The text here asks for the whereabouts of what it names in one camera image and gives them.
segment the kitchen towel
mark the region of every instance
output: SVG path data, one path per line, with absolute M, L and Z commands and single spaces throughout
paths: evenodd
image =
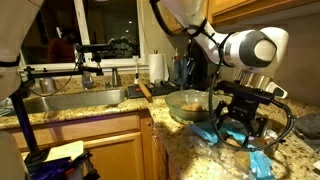
M 156 79 L 168 81 L 169 70 L 164 54 L 149 54 L 149 77 L 151 83 Z

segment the bowl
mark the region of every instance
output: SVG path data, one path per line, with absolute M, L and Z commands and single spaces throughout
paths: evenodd
M 183 90 L 165 97 L 170 114 L 179 121 L 201 122 L 209 118 L 209 93 L 197 90 Z M 218 104 L 213 96 L 213 108 Z

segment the cabinet drawer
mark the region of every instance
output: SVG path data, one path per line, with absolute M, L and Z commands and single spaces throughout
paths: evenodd
M 122 113 L 107 116 L 91 117 L 59 123 L 33 126 L 39 146 L 46 147 L 54 143 L 90 138 L 108 134 L 123 134 L 140 130 L 139 113 Z M 27 150 L 20 128 L 7 130 L 16 139 L 22 151 Z

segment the blue cloth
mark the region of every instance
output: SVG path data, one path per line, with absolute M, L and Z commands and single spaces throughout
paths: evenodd
M 194 131 L 198 136 L 208 140 L 210 145 L 218 142 L 217 135 L 213 132 L 210 122 L 199 122 L 190 125 L 190 129 Z M 238 141 L 243 142 L 245 135 L 238 133 L 237 129 L 231 124 L 222 125 L 220 133 L 228 133 L 232 135 Z M 249 152 L 250 155 L 250 170 L 255 176 L 256 180 L 273 180 L 275 179 L 270 167 L 272 161 L 262 151 Z

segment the stainless steel sink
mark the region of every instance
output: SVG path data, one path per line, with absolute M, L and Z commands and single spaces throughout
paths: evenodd
M 31 114 L 99 105 L 117 105 L 125 101 L 127 97 L 128 93 L 126 90 L 109 90 L 102 92 L 39 97 L 24 100 L 24 105 L 27 113 Z M 12 115 L 15 115 L 15 113 L 13 112 L 5 116 Z

